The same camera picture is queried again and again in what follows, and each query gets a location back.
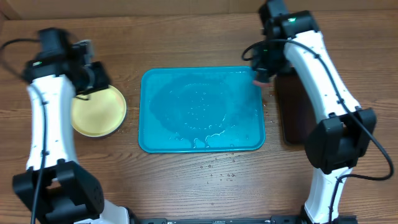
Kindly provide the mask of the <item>red black sponge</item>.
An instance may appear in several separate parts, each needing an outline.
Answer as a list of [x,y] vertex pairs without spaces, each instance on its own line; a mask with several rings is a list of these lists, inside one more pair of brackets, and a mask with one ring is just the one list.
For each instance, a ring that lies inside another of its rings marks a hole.
[[254,80],[252,83],[253,83],[254,85],[258,86],[258,87],[261,87],[261,88],[269,88],[269,87],[272,87],[272,84],[271,84],[271,83],[263,83],[263,82],[259,82],[259,81],[257,81],[257,80]]

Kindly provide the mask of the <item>yellow-green plate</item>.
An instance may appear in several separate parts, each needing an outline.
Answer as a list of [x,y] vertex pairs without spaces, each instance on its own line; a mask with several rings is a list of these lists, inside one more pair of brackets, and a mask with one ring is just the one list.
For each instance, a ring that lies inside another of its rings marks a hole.
[[123,94],[114,86],[72,101],[72,126],[82,135],[101,138],[115,132],[127,114]]

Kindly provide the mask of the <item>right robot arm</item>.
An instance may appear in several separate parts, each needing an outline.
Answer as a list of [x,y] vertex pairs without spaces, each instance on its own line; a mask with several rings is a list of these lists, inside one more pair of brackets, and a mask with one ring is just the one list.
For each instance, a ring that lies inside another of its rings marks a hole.
[[307,223],[357,223],[354,217],[338,214],[341,176],[351,173],[367,149],[367,131],[374,127],[376,117],[346,90],[309,11],[289,13],[282,1],[266,1],[259,15],[266,39],[251,47],[257,82],[267,83],[271,75],[293,68],[317,122],[305,144],[315,174],[303,207],[304,219]]

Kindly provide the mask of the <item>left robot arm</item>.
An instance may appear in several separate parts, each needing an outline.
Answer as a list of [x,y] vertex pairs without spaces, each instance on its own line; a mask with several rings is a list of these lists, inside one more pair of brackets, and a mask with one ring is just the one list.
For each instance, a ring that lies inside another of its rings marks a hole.
[[72,101],[109,87],[91,43],[71,43],[58,28],[39,32],[41,50],[27,62],[23,79],[32,106],[32,144],[24,173],[12,179],[32,222],[133,223],[126,207],[106,200],[99,180],[82,168],[75,152]]

